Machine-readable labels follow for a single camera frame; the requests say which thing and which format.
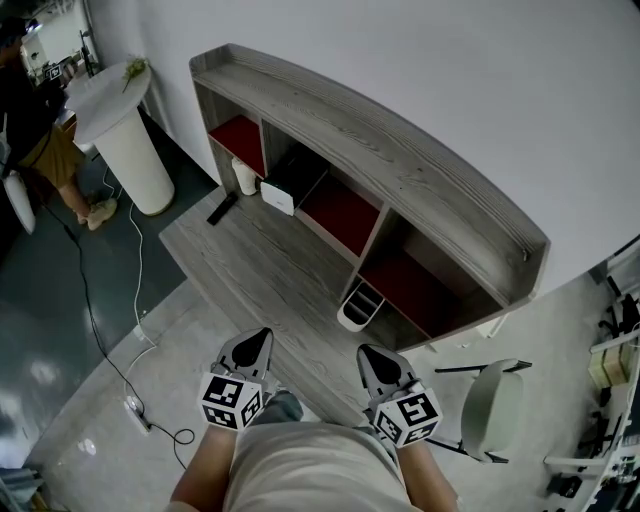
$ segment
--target person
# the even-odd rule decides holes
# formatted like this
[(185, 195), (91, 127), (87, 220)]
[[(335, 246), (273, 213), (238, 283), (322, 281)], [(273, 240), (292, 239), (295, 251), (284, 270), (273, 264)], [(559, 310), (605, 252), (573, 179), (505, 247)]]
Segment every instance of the person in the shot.
[[(0, 26), (0, 131), (11, 153), (5, 168), (34, 170), (56, 188), (80, 224), (98, 229), (116, 211), (115, 199), (90, 205), (78, 188), (76, 171), (85, 156), (71, 137), (54, 126), (58, 88), (34, 90), (20, 59), (24, 20), (6, 18)], [(6, 114), (7, 126), (4, 126)]]
[(304, 423), (302, 414), (281, 390), (238, 439), (209, 426), (166, 512), (458, 510), (426, 443), (399, 448), (398, 468), (373, 429)]

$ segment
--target human arm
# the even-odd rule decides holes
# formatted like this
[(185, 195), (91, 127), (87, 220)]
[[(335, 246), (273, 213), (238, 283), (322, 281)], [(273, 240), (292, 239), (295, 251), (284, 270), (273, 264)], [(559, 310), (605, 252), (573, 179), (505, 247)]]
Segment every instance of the human arm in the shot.
[(398, 462), (413, 506), (425, 512), (455, 512), (456, 492), (436, 464), (425, 442), (397, 450)]
[(200, 512), (220, 512), (235, 447), (235, 432), (210, 426), (176, 485), (171, 501), (187, 503)]

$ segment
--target chair leg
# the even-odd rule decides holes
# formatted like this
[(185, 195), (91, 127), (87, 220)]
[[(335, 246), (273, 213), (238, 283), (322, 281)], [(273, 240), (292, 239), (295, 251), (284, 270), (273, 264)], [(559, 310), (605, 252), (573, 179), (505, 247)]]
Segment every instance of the chair leg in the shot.
[[(458, 444), (458, 446), (451, 446), (449, 444), (446, 443), (441, 443), (440, 441), (436, 441), (434, 439), (425, 439), (425, 441), (427, 443), (431, 443), (435, 446), (439, 446), (440, 448), (444, 448), (445, 450), (449, 450), (455, 453), (459, 453), (460, 455), (466, 455), (467, 457), (471, 457), (471, 455), (469, 455), (466, 450), (462, 447), (462, 441), (460, 441), (460, 443)], [(487, 456), (491, 459), (491, 462), (493, 464), (508, 464), (509, 463), (509, 459), (503, 459), (502, 457), (498, 457), (497, 455), (494, 455), (493, 453), (489, 453), (489, 452), (485, 452), (487, 454)]]
[(449, 444), (446, 443), (441, 443), (440, 441), (436, 441), (434, 439), (425, 439), (425, 441), (427, 443), (433, 444), (435, 446), (439, 446), (440, 448), (444, 448), (445, 450), (449, 450), (452, 452), (456, 452), (459, 453), (460, 455), (466, 455), (467, 457), (471, 457), (471, 455), (469, 455), (463, 448), (462, 448), (462, 441), (460, 441), (460, 444), (458, 446), (451, 446)]
[(436, 373), (457, 373), (457, 372), (474, 372), (477, 370), (484, 370), (488, 365), (483, 364), (479, 366), (460, 366), (458, 368), (436, 368)]
[(532, 366), (533, 366), (532, 363), (518, 360), (518, 363), (513, 368), (509, 368), (508, 370), (505, 370), (505, 373), (516, 373), (516, 372), (519, 372), (520, 370), (531, 368)]
[[(478, 365), (478, 366), (459, 366), (457, 368), (436, 368), (435, 372), (436, 373), (458, 373), (458, 372), (474, 372), (474, 371), (482, 371), (484, 370), (487, 366), (487, 364), (482, 364), (482, 365)], [(513, 368), (509, 368), (508, 370), (505, 370), (505, 372), (518, 372), (520, 370), (524, 370), (525, 368), (531, 368), (533, 366), (532, 363), (528, 363), (526, 361), (520, 361), (518, 360), (517, 364), (513, 367)]]
[(493, 464), (508, 464), (509, 463), (509, 459), (503, 459), (502, 457), (498, 457), (497, 455), (494, 455), (493, 453), (489, 453), (489, 452), (484, 452), (484, 453), (489, 456), (489, 458), (491, 459), (491, 462)]

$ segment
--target wooden desk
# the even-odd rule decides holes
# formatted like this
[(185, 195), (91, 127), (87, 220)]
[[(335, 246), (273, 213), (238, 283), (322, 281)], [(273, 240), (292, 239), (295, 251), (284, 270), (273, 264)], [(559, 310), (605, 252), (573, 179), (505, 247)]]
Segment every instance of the wooden desk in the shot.
[(341, 297), (364, 279), (436, 340), (534, 296), (549, 240), (416, 126), (326, 77), (237, 45), (194, 57), (190, 68), (226, 192), (238, 190), (234, 157), (265, 180), (297, 143), (331, 165), (296, 216), (354, 265)]
[(206, 222), (224, 198), (217, 189), (160, 235), (212, 307), (239, 331), (270, 327), (272, 372), (323, 419), (364, 420), (368, 395), (356, 351), (362, 343), (395, 345), (421, 336), (388, 306), (367, 329), (351, 333), (336, 314), (351, 265), (300, 220), (241, 197), (215, 226)]

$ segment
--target red shelf panel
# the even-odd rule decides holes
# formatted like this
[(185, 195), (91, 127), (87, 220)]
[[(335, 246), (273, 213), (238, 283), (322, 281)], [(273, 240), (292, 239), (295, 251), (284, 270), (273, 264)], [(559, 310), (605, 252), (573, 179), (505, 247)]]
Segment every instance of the red shelf panel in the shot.
[(426, 335), (446, 332), (459, 299), (404, 251), (376, 255), (360, 276)]
[(356, 256), (362, 254), (380, 213), (333, 176), (325, 176), (300, 206)]
[(260, 128), (244, 116), (236, 116), (221, 126), (214, 128), (209, 135), (233, 156), (242, 160), (253, 172), (266, 177), (262, 161)]

